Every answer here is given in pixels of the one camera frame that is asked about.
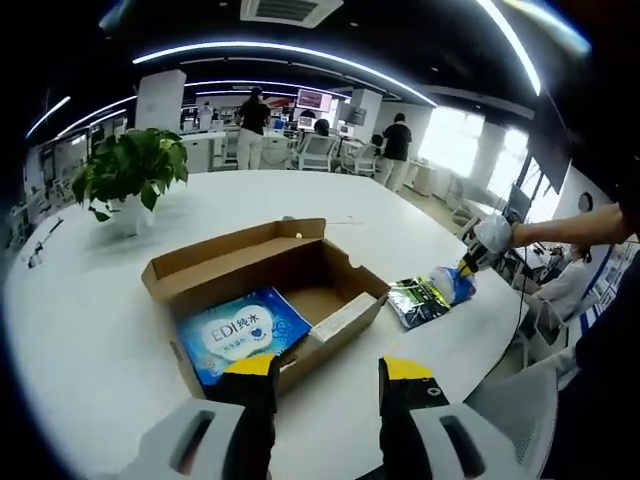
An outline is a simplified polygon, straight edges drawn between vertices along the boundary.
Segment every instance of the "potted plant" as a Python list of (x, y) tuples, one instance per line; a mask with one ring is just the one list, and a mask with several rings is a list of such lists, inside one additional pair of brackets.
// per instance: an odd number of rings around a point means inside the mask
[[(136, 235), (148, 226), (160, 195), (172, 181), (186, 183), (187, 151), (168, 130), (131, 130), (102, 140), (73, 181), (76, 202), (89, 202), (99, 222), (113, 217), (122, 233)], [(95, 201), (104, 209), (97, 209)]]

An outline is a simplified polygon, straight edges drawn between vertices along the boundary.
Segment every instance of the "white round table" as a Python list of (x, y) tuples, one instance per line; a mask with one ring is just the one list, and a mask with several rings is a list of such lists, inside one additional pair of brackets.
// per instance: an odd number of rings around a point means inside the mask
[[(326, 236), (385, 281), (455, 265), (465, 246), (376, 182), (293, 171), (202, 173), (158, 201), (146, 235), (118, 238), (72, 206), (44, 244), (47, 219), (13, 265), (5, 293), (15, 365), (33, 412), (80, 475), (119, 471), (141, 435), (189, 397), (140, 274), (154, 256), (283, 216), (324, 217)], [(393, 350), (429, 365), (463, 401), (509, 344), (519, 296), (493, 271), (466, 304), (405, 334), (385, 305), (373, 325), (282, 398), (274, 479), (352, 479), (381, 463), (378, 358)]]

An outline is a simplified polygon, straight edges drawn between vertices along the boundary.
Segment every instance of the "open cardboard box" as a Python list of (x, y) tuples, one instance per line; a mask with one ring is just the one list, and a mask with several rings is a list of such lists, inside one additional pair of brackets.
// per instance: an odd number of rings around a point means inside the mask
[(324, 238), (324, 219), (283, 220), (206, 240), (149, 262), (142, 281), (166, 307), (169, 343), (191, 394), (205, 398), (176, 325), (206, 308), (275, 287), (313, 325), (282, 359), (278, 393), (373, 322), (388, 285)]

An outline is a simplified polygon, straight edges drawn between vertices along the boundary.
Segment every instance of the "white pot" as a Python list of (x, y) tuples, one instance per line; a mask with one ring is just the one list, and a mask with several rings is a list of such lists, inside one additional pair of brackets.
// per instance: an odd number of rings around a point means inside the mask
[(124, 202), (111, 200), (113, 222), (116, 228), (128, 237), (146, 232), (153, 223), (153, 212), (150, 212), (140, 201), (140, 195), (129, 195)]

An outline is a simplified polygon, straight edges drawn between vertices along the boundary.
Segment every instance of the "green leaves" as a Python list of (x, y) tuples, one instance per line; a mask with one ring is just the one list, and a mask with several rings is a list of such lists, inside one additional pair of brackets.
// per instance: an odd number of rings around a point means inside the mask
[(106, 222), (107, 220), (109, 220), (111, 218), (106, 213), (99, 212), (98, 210), (96, 210), (93, 207), (89, 207), (89, 211), (93, 212), (93, 214), (96, 216), (96, 220), (98, 220), (99, 222)]
[[(153, 211), (159, 195), (173, 180), (188, 179), (187, 151), (180, 136), (168, 130), (149, 128), (129, 131), (118, 138), (105, 138), (72, 184), (77, 203), (108, 202), (140, 195)], [(90, 207), (98, 221), (109, 216)]]
[(156, 206), (156, 202), (158, 201), (158, 194), (149, 182), (145, 182), (142, 186), (140, 200), (142, 200), (142, 204), (147, 207), (150, 212), (153, 212), (153, 207)]

